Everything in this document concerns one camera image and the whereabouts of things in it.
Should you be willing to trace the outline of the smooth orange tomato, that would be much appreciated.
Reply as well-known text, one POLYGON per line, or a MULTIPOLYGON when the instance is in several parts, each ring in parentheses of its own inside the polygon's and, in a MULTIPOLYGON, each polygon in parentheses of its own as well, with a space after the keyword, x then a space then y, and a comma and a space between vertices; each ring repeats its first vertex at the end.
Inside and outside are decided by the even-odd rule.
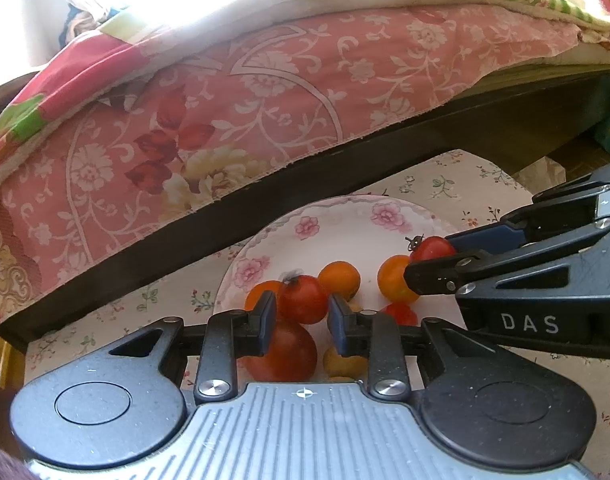
POLYGON ((409 257, 394 255, 387 258, 378 269, 378 289, 389 302, 414 304, 419 295, 411 290, 404 278, 409 257))

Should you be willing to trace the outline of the brown longan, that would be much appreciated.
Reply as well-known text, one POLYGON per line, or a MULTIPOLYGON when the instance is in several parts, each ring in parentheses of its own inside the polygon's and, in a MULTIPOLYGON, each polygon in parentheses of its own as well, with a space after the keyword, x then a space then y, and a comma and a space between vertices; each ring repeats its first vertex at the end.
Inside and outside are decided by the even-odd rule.
POLYGON ((368 360, 362 356, 340 356, 331 346, 323 353, 322 365, 330 379, 361 379, 368 370, 368 360))

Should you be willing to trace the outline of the red cherry tomato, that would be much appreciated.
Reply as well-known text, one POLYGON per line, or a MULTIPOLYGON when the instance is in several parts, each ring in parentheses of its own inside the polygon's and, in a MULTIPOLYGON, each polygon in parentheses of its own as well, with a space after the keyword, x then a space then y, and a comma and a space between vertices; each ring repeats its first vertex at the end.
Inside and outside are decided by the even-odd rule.
POLYGON ((457 253, 446 238, 440 236, 417 235, 407 237, 411 262, 450 257, 457 253))
POLYGON ((284 276, 278 293, 280 318, 304 325, 316 324, 328 314, 328 309, 328 294, 318 278, 298 273, 284 276))
POLYGON ((416 312, 404 302, 392 302, 384 307, 382 312, 391 316, 400 326, 417 326, 419 324, 416 312))

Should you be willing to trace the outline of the bumpy orange mandarin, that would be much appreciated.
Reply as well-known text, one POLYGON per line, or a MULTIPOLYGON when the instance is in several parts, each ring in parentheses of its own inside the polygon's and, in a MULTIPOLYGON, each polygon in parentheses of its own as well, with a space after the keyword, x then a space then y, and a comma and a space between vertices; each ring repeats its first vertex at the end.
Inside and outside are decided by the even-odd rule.
POLYGON ((264 281, 256 284, 245 298, 244 309, 247 311, 253 310, 264 292, 272 292, 274 296, 279 296, 281 287, 282 283, 277 280, 264 281))

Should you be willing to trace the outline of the white floral plate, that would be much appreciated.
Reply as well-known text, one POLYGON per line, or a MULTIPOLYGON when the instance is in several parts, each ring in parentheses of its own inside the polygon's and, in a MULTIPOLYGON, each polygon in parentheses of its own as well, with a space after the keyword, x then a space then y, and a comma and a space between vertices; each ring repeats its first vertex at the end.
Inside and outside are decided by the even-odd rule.
POLYGON ((214 311, 241 309, 255 285, 290 273, 316 276, 334 261, 346 261, 360 274, 355 303, 380 310, 387 304, 376 282, 382 263, 405 254, 411 237, 455 230, 433 211, 398 198, 368 194, 319 200, 284 214, 247 242, 224 274, 214 311))

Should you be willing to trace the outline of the large red tomato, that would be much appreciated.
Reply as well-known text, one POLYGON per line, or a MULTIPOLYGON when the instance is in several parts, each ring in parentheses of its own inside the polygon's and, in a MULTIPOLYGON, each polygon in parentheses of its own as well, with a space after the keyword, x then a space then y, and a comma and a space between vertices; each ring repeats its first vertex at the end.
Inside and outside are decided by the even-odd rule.
POLYGON ((306 382, 314 376, 318 351, 314 338, 298 323, 277 320, 267 353, 243 364, 256 382, 306 382))

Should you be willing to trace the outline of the small orange mandarin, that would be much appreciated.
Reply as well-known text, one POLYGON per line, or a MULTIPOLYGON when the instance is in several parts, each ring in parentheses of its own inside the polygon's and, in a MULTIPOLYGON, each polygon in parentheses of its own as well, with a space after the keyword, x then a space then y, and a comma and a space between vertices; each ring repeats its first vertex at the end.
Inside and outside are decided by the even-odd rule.
POLYGON ((360 289, 361 276, 351 263, 333 261, 319 272, 318 282, 328 295, 339 294, 349 301, 360 289))

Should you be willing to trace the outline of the pink floral bedspread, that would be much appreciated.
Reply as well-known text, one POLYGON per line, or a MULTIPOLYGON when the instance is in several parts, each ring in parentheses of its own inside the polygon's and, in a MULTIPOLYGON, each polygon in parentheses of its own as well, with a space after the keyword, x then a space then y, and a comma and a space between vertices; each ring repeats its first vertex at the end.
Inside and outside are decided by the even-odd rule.
POLYGON ((500 6, 304 18, 151 70, 100 32, 0 115, 0 323, 162 226, 297 159, 577 47, 579 28, 500 6))

